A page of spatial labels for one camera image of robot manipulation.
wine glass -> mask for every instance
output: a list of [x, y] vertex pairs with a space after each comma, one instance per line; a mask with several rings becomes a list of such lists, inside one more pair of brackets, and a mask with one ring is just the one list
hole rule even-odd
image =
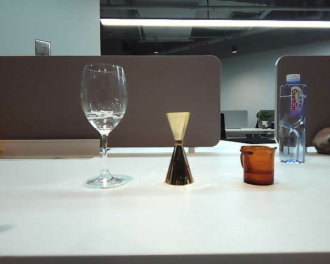
[[111, 64], [90, 64], [84, 67], [81, 83], [81, 104], [89, 123], [100, 133], [102, 169], [99, 176], [85, 182], [86, 187], [111, 188], [127, 181], [113, 177], [107, 166], [107, 138], [125, 115], [127, 87], [122, 67]]

wine glass stem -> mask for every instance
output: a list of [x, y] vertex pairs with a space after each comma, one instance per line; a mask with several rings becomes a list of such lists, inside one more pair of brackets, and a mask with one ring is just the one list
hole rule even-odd
[[108, 148], [108, 135], [101, 135], [101, 144], [102, 144], [102, 151], [103, 151], [103, 156], [102, 156], [102, 168], [101, 168], [101, 174], [111, 178], [111, 174], [108, 168], [108, 154], [107, 154], [107, 148]]

brown partition panel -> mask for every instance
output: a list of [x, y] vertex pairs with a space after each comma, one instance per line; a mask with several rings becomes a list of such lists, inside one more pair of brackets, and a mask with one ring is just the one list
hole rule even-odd
[[279, 132], [280, 85], [286, 83], [286, 75], [298, 73], [301, 83], [307, 85], [306, 146], [312, 146], [316, 133], [330, 127], [330, 56], [284, 56], [276, 65], [276, 137]]
[[96, 139], [79, 101], [83, 67], [125, 69], [126, 115], [112, 147], [173, 146], [166, 112], [189, 111], [186, 146], [220, 137], [220, 61], [214, 56], [0, 57], [0, 139]]

table surface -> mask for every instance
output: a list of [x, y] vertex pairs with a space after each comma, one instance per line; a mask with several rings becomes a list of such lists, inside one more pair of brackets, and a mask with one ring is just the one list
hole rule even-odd
[[172, 148], [111, 151], [113, 173], [132, 180], [104, 190], [82, 186], [99, 158], [0, 160], [0, 256], [330, 253], [330, 155], [276, 158], [275, 184], [255, 186], [241, 145], [188, 153], [185, 186], [164, 183]]
[[275, 130], [271, 128], [226, 128], [226, 132], [257, 132], [257, 133], [274, 133]]

potted plant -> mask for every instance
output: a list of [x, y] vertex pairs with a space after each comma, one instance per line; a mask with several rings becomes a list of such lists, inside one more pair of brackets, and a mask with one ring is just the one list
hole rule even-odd
[[272, 113], [269, 113], [268, 111], [261, 111], [258, 114], [258, 118], [262, 121], [262, 128], [268, 128], [268, 119], [272, 116]]

